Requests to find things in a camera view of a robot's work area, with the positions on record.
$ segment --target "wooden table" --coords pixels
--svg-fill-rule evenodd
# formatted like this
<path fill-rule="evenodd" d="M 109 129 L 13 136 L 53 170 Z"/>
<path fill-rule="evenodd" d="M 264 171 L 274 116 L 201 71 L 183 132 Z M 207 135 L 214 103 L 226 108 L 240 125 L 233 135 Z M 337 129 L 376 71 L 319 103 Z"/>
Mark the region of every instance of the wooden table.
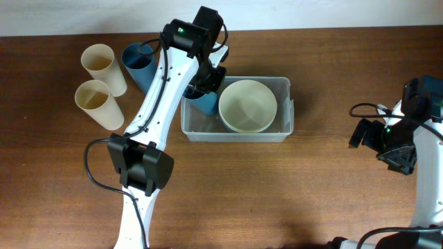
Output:
<path fill-rule="evenodd" d="M 0 39 L 2 247 L 115 244 L 123 197 L 93 185 L 82 164 L 85 145 L 110 132 L 75 105 L 75 90 L 91 79 L 80 55 L 96 43 L 120 55 L 156 36 Z M 348 149 L 358 120 L 347 112 L 359 102 L 393 107 L 409 79 L 443 77 L 442 26 L 232 32 L 228 45 L 228 75 L 291 80 L 294 132 L 283 143 L 189 142 L 177 111 L 166 148 L 175 167 L 154 208 L 154 248 L 297 248 L 409 224 L 415 174 L 386 170 L 367 147 Z M 117 98 L 120 134 L 143 101 L 122 70 L 129 88 Z M 90 159 L 100 182 L 120 187 L 104 145 Z"/>

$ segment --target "brown tabletop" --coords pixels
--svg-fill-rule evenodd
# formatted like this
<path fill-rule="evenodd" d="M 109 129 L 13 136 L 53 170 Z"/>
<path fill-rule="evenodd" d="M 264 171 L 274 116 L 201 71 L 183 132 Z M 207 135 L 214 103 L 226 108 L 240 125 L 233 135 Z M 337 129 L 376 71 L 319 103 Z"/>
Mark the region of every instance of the brown tabletop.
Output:
<path fill-rule="evenodd" d="M 0 244 L 7 248 L 111 248 L 123 197 L 93 185 L 82 155 L 110 131 L 74 102 L 91 79 L 80 55 L 104 43 L 120 55 L 156 34 L 0 39 Z M 279 248 L 359 239 L 407 226 L 415 179 L 386 170 L 367 147 L 348 149 L 360 102 L 387 107 L 423 74 L 443 77 L 443 27 L 231 32 L 228 75 L 291 81 L 295 129 L 283 143 L 189 142 L 177 111 L 166 152 L 174 171 L 154 208 L 150 242 L 173 248 Z M 125 123 L 144 95 L 116 98 Z M 121 187 L 104 145 L 90 154 L 102 183 Z"/>

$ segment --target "black cable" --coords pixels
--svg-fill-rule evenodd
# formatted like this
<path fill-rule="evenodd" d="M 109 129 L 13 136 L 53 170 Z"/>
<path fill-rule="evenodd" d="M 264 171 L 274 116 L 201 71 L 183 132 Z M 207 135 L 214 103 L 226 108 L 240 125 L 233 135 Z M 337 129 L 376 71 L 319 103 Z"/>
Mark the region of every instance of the black cable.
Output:
<path fill-rule="evenodd" d="M 152 52 L 152 54 L 151 54 L 151 53 L 150 53 L 150 54 L 142 54 L 142 53 L 141 53 L 141 55 L 144 55 L 144 56 L 151 56 L 151 55 L 153 55 L 156 51 L 159 50 L 159 47 L 160 47 L 160 46 L 163 47 L 163 54 L 164 54 L 164 58 L 165 58 L 165 59 L 164 59 L 164 60 L 165 60 L 165 66 L 164 66 L 164 67 L 165 67 L 165 72 L 164 72 L 164 75 L 163 75 L 163 83 L 162 83 L 162 85 L 161 85 L 160 92 L 159 92 L 159 94 L 157 95 L 157 100 L 156 100 L 156 102 L 155 102 L 155 104 L 154 104 L 154 107 L 153 107 L 153 109 L 152 109 L 152 111 L 151 111 L 151 114 L 150 114 L 149 118 L 146 120 L 146 122 L 143 124 L 143 126 L 139 127 L 138 130 L 137 130 L 136 132 L 124 136 L 124 138 L 131 138 L 131 137 L 136 136 L 136 135 L 140 134 L 141 132 L 143 132 L 143 131 L 147 128 L 147 126 L 150 124 L 150 122 L 152 121 L 152 118 L 154 118 L 154 115 L 155 115 L 155 113 L 156 113 L 156 110 L 157 110 L 157 108 L 159 107 L 161 97 L 163 96 L 163 92 L 164 92 L 165 87 L 166 87 L 166 82 L 168 81 L 168 53 L 167 53 L 166 46 L 165 46 L 165 42 L 164 42 L 162 36 L 163 36 L 163 34 L 160 33 L 160 38 L 159 38 L 159 39 L 152 39 L 152 40 L 149 40 L 149 41 L 146 41 L 146 42 L 142 43 L 142 45 L 145 45 L 145 44 L 148 44 L 148 43 L 150 43 L 150 42 L 155 42 L 155 41 L 158 41 L 158 40 L 160 41 L 160 42 L 159 42 L 159 45 L 158 45 L 157 48 L 156 48 L 156 50 L 155 50 L 154 52 Z M 113 188 L 113 187 L 110 187 L 110 186 L 106 186 L 106 185 L 103 185 L 102 183 L 99 183 L 98 181 L 96 181 L 96 180 L 94 179 L 94 177 L 92 177 L 91 171 L 89 170 L 89 166 L 88 166 L 88 154 L 89 154 L 89 150 L 90 150 L 90 148 L 91 148 L 93 145 L 95 145 L 95 144 L 103 143 L 103 142 L 109 142 L 109 141 L 111 141 L 111 138 L 101 138 L 101 139 L 97 139 L 97 140 L 91 141 L 91 142 L 86 146 L 86 149 L 84 149 L 84 154 L 83 154 L 84 168 L 86 169 L 86 173 L 87 173 L 87 175 L 88 175 L 88 177 L 89 177 L 89 180 L 91 180 L 92 183 L 94 183 L 94 184 L 97 185 L 98 187 L 101 187 L 101 188 L 103 188 L 103 189 L 105 189 L 105 190 L 110 190 L 110 191 L 112 191 L 112 192 L 116 192 L 116 193 L 119 193 L 119 194 L 124 194 L 125 196 L 128 196 L 128 197 L 132 200 L 132 203 L 134 204 L 134 209 L 135 209 L 135 211 L 136 211 L 136 216 L 137 216 L 138 222 L 139 222 L 139 224 L 140 224 L 140 229 L 141 229 L 142 239 L 143 239 L 143 248 L 144 248 L 144 249 L 149 249 L 149 247 L 147 246 L 147 239 L 146 239 L 146 234 L 145 234 L 145 227 L 143 226 L 143 221 L 141 220 L 141 215 L 140 215 L 140 212 L 139 212 L 139 210 L 138 210 L 138 206 L 137 206 L 137 198 L 135 198 L 132 194 L 130 194 L 130 193 L 128 193 L 128 192 L 124 192 L 124 191 L 122 191 L 122 190 L 118 190 L 118 189 L 116 189 L 116 188 Z"/>
<path fill-rule="evenodd" d="M 409 118 L 407 116 L 400 116 L 400 115 L 393 115 L 393 114 L 379 114 L 379 115 L 359 115 L 359 114 L 354 114 L 354 109 L 357 108 L 357 107 L 362 107 L 362 106 L 375 107 L 375 108 L 381 109 L 382 111 L 384 111 L 386 113 L 392 113 L 391 110 L 383 108 L 383 107 L 379 107 L 376 104 L 360 103 L 360 104 L 354 105 L 349 110 L 349 115 L 351 117 L 354 117 L 354 118 L 399 118 L 399 119 L 402 119 L 402 120 L 409 121 L 409 122 L 413 123 L 414 125 L 418 125 L 418 126 L 421 126 L 421 127 L 425 128 L 425 129 L 427 129 L 428 131 L 430 131 L 431 133 L 436 135 L 441 141 L 443 141 L 443 135 L 440 132 L 436 131 L 434 128 L 428 126 L 427 124 L 425 124 L 423 122 L 416 121 L 415 119 Z"/>
<path fill-rule="evenodd" d="M 213 51 L 211 53 L 219 51 L 220 48 L 222 48 L 224 46 L 224 44 L 226 44 L 226 41 L 228 40 L 228 36 L 229 35 L 228 35 L 228 29 L 226 28 L 225 24 L 223 24 L 223 29 L 224 29 L 224 40 L 223 40 L 223 42 L 221 43 L 220 46 L 218 46 L 216 48 L 213 48 Z"/>
<path fill-rule="evenodd" d="M 362 106 L 375 107 L 377 109 L 384 111 L 386 114 L 379 114 L 379 115 L 354 114 L 354 109 L 357 107 L 362 107 Z M 392 113 L 392 111 L 390 109 L 383 108 L 383 107 L 380 107 L 376 104 L 371 104 L 371 103 L 356 104 L 349 110 L 349 115 L 354 118 L 399 118 L 402 120 L 407 120 L 415 125 L 418 125 L 418 126 L 421 126 L 425 129 L 427 129 L 428 131 L 430 131 L 434 135 L 436 135 L 441 141 L 443 141 L 443 135 L 440 132 L 436 131 L 434 128 L 428 126 L 427 124 L 424 124 L 423 122 L 416 121 L 416 120 L 406 117 L 406 116 L 393 115 L 391 113 Z M 361 237 L 361 239 L 359 240 L 359 242 L 357 243 L 356 249 L 361 249 L 361 247 L 365 243 L 366 239 L 368 239 L 372 235 L 383 233 L 383 232 L 441 232 L 441 231 L 443 231 L 443 226 L 432 227 L 432 228 L 396 228 L 396 227 L 378 228 L 378 229 L 369 231 L 365 235 L 363 235 Z"/>
<path fill-rule="evenodd" d="M 433 228 L 378 228 L 372 231 L 367 232 L 365 235 L 361 237 L 359 242 L 357 243 L 356 249 L 361 249 L 366 239 L 371 237 L 372 235 L 376 235 L 383 232 L 441 232 L 443 231 L 443 226 L 433 227 Z"/>

